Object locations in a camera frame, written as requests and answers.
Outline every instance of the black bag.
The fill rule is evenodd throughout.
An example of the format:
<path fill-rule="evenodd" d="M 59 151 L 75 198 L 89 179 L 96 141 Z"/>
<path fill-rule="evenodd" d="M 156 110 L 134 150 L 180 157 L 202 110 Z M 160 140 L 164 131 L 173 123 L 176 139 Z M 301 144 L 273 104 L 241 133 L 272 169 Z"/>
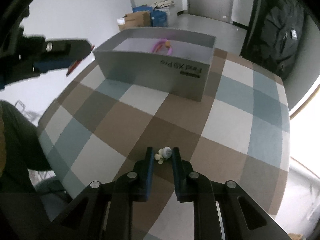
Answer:
<path fill-rule="evenodd" d="M 264 0 L 248 59 L 283 80 L 293 69 L 305 13 L 297 0 Z"/>

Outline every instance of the silver screw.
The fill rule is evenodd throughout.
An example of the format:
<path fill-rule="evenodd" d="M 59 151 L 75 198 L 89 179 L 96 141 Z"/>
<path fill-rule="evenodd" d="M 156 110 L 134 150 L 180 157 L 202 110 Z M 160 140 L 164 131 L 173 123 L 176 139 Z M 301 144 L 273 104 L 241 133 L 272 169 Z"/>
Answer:
<path fill-rule="evenodd" d="M 90 187 L 92 187 L 92 188 L 97 188 L 99 186 L 100 186 L 100 182 L 98 182 L 98 181 L 93 181 L 90 183 Z"/>
<path fill-rule="evenodd" d="M 189 173 L 189 177 L 190 177 L 190 178 L 193 178 L 193 179 L 196 179 L 196 178 L 199 177 L 199 173 L 197 173 L 197 172 L 195 172 L 195 171 L 190 172 L 190 173 Z"/>
<path fill-rule="evenodd" d="M 230 180 L 227 182 L 227 186 L 229 188 L 235 188 L 237 186 L 237 184 L 234 181 Z"/>
<path fill-rule="evenodd" d="M 127 174 L 127 176 L 128 176 L 128 178 L 133 179 L 133 178 L 137 177 L 137 173 L 135 173 L 134 171 L 130 171 Z"/>
<path fill-rule="evenodd" d="M 49 42 L 48 44 L 47 44 L 47 52 L 49 52 L 49 51 L 51 51 L 52 50 L 52 42 Z"/>

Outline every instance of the checkered tablecloth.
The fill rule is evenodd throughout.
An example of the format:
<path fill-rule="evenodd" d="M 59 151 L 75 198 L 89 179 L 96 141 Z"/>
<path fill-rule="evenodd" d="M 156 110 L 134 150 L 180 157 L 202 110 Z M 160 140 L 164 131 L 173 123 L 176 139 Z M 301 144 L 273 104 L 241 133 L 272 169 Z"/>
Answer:
<path fill-rule="evenodd" d="M 289 169 L 289 112 L 281 79 L 215 49 L 202 102 L 106 79 L 91 63 L 50 105 L 39 140 L 75 197 L 117 179 L 155 150 L 179 147 L 210 180 L 238 182 L 276 215 Z M 133 239 L 193 239 L 193 204 L 178 203 L 170 162 L 155 163 L 148 202 L 134 203 Z"/>

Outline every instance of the open box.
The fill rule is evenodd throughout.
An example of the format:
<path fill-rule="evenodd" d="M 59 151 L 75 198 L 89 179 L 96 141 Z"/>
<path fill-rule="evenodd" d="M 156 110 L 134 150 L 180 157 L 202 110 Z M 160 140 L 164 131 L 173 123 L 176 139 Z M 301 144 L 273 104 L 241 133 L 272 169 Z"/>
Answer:
<path fill-rule="evenodd" d="M 160 39 L 170 41 L 170 56 L 152 53 Z M 214 36 L 185 30 L 132 28 L 114 35 L 93 53 L 108 79 L 201 101 L 214 41 Z"/>

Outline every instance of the white label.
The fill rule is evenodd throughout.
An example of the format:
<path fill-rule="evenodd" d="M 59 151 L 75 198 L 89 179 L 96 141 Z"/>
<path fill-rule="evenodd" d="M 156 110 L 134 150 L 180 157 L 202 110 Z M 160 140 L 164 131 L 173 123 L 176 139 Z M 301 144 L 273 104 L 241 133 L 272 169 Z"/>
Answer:
<path fill-rule="evenodd" d="M 119 24 L 119 25 L 123 25 L 124 22 L 125 22 L 124 18 L 120 18 L 120 19 L 118 19 L 117 21 L 118 21 L 118 24 Z"/>

